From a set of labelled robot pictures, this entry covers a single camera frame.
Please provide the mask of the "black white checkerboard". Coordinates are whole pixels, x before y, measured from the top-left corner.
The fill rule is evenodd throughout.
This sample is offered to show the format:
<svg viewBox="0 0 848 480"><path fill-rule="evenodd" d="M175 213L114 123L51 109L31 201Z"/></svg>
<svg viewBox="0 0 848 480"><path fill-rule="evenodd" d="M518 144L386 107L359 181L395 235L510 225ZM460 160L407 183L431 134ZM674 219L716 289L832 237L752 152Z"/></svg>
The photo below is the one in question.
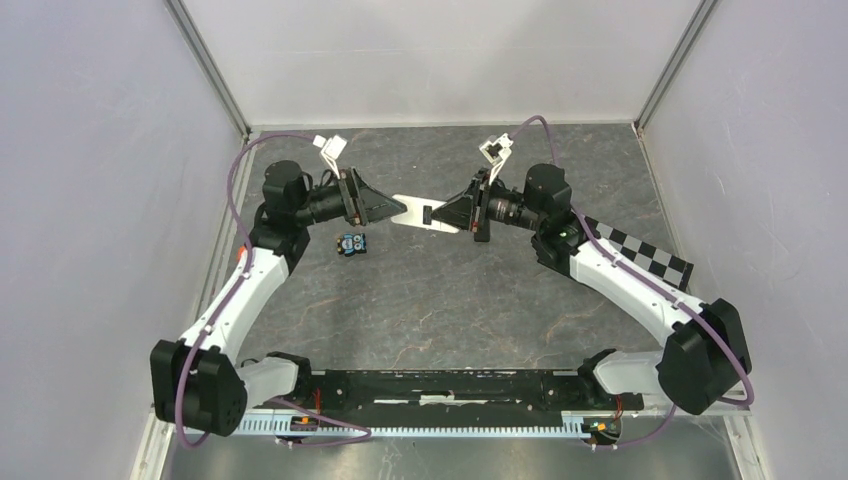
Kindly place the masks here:
<svg viewBox="0 0 848 480"><path fill-rule="evenodd" d="M592 217L586 216L585 221L598 237L642 269L672 287L688 289L694 270L692 263Z"/></svg>

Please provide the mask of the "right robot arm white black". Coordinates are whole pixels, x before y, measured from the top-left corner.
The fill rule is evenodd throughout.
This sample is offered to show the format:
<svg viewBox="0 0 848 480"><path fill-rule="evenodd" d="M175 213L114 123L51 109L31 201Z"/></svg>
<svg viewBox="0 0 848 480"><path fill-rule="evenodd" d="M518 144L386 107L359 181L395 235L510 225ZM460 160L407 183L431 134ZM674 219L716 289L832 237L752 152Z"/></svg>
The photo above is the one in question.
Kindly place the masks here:
<svg viewBox="0 0 848 480"><path fill-rule="evenodd" d="M748 407L755 400L752 365L738 310L674 288L618 252L571 203L562 168L536 164L522 190L490 170L433 209L433 220L489 238L492 222L532 231L542 266L603 295L657 341L654 352L611 350L592 357L577 382L580 400L602 408L617 394L662 395L692 415L715 403Z"/></svg>

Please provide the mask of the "red white remote control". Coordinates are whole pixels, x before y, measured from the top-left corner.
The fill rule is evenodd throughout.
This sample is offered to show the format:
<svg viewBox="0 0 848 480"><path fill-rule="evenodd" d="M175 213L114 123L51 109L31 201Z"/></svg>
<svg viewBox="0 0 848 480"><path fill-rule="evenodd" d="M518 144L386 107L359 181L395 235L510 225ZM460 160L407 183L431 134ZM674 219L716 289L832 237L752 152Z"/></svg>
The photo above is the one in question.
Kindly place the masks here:
<svg viewBox="0 0 848 480"><path fill-rule="evenodd" d="M392 198L406 207L404 213L391 218L392 223L443 233L459 232L458 228L433 219L433 212L443 206L445 201L403 194L394 194Z"/></svg>

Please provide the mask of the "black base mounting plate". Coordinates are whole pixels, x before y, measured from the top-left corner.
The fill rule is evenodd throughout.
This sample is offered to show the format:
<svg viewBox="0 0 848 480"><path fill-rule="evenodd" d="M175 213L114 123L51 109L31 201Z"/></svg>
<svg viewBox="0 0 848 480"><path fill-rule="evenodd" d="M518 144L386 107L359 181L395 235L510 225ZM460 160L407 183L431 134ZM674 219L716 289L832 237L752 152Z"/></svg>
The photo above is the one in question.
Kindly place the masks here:
<svg viewBox="0 0 848 480"><path fill-rule="evenodd" d="M575 370L324 370L289 398L366 427L553 427L564 412L644 407Z"/></svg>

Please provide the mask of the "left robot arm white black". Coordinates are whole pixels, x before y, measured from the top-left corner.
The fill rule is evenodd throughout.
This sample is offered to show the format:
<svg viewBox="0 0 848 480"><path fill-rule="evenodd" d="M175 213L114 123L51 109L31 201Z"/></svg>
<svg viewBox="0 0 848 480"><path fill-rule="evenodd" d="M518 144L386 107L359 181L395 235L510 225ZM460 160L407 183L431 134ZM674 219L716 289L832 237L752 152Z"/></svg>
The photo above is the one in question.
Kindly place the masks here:
<svg viewBox="0 0 848 480"><path fill-rule="evenodd" d="M247 410L277 397L290 407L306 405L314 394L308 359L272 353L240 367L247 334L302 259L310 226L335 219L366 226L407 211L354 168L314 185L291 160L266 169L262 194L245 250L222 291L180 339L161 340L151 351L153 408L161 421L228 436Z"/></svg>

